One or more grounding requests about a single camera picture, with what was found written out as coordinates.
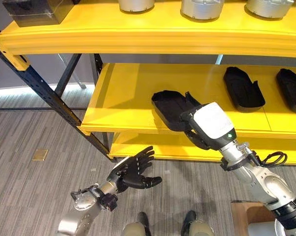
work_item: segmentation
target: metal shelf post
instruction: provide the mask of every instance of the metal shelf post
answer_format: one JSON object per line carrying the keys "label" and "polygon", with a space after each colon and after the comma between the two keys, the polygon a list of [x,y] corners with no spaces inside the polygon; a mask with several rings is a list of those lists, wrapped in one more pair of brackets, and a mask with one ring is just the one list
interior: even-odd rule
{"label": "metal shelf post", "polygon": [[84,136],[94,147],[97,148],[107,159],[114,161],[108,157],[109,149],[101,143],[93,134],[90,136],[84,135],[77,126],[81,125],[81,120],[74,114],[74,112],[64,103],[64,101],[53,91],[44,79],[33,69],[30,65],[25,71],[17,70],[12,63],[1,53],[0,59],[4,61],[9,68],[11,68],[29,87],[31,87],[50,107],[62,116],[67,123],[75,128],[81,135]]}

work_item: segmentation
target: yellow shelf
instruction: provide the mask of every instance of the yellow shelf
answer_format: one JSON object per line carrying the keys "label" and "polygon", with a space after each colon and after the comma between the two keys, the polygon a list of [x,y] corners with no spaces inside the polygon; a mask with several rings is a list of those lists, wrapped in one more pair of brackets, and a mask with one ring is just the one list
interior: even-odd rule
{"label": "yellow shelf", "polygon": [[[240,142],[249,142],[261,159],[270,153],[283,151],[288,155],[287,164],[296,165],[296,140],[238,138]],[[221,154],[214,150],[197,148],[183,134],[153,135],[117,133],[114,136],[110,157],[133,156],[149,145],[153,145],[156,159],[190,160],[190,161],[220,161]]]}
{"label": "yellow shelf", "polygon": [[217,20],[195,22],[180,0],[158,0],[143,14],[126,14],[117,1],[81,0],[59,25],[0,33],[7,55],[53,53],[229,54],[296,57],[296,2],[280,20],[253,16],[246,1],[224,4]]}
{"label": "yellow shelf", "polygon": [[85,134],[93,131],[176,134],[170,131],[155,113],[151,103],[153,93],[177,90],[191,94],[201,103],[216,101],[231,118],[241,137],[273,137],[296,139],[296,114],[285,110],[268,97],[267,81],[273,81],[279,67],[240,66],[252,80],[258,80],[265,95],[266,106],[278,114],[281,122],[274,122],[271,130],[268,114],[263,109],[240,113],[232,105],[223,75],[227,65],[188,64],[107,64],[103,68],[79,129]]}

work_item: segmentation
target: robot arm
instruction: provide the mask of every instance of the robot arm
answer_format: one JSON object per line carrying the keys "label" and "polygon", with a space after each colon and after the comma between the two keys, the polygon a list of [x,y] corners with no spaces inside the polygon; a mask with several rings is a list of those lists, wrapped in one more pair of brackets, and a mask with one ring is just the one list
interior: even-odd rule
{"label": "robot arm", "polygon": [[113,211],[117,207],[115,194],[124,192],[128,187],[145,189],[161,183],[161,177],[142,175],[152,165],[152,149],[148,147],[133,157],[124,158],[113,168],[104,184],[72,192],[75,208],[62,218],[57,235],[85,236],[102,210]]}
{"label": "robot arm", "polygon": [[195,131],[189,139],[197,140],[205,148],[220,151],[223,156],[222,168],[233,172],[244,183],[252,195],[270,210],[283,225],[287,236],[296,236],[296,196],[286,182],[262,166],[249,144],[239,144],[234,126],[217,103],[210,103],[199,109],[182,113]]}

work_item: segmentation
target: silver metal container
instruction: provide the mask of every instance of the silver metal container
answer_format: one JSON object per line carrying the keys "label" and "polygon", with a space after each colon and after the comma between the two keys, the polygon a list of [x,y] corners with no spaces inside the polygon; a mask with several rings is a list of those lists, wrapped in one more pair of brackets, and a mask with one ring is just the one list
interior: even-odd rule
{"label": "silver metal container", "polygon": [[181,12],[197,20],[219,17],[224,0],[182,0]]}
{"label": "silver metal container", "polygon": [[118,0],[119,8],[128,12],[145,11],[154,6],[154,0]]}
{"label": "silver metal container", "polygon": [[248,0],[246,7],[258,16],[282,18],[293,3],[293,0]]}

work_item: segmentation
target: black tray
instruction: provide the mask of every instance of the black tray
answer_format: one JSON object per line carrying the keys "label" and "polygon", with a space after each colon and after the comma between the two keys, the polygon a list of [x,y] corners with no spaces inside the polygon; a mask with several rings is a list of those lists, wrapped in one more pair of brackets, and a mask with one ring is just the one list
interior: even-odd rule
{"label": "black tray", "polygon": [[186,131],[191,129],[187,122],[181,121],[180,115],[194,109],[200,103],[188,92],[184,97],[177,91],[164,90],[153,94],[151,100],[157,114],[170,130]]}
{"label": "black tray", "polygon": [[237,67],[228,67],[224,81],[234,106],[240,112],[254,112],[265,105],[258,82],[252,83],[246,72]]}
{"label": "black tray", "polygon": [[291,70],[281,69],[276,79],[290,109],[296,113],[296,74]]}

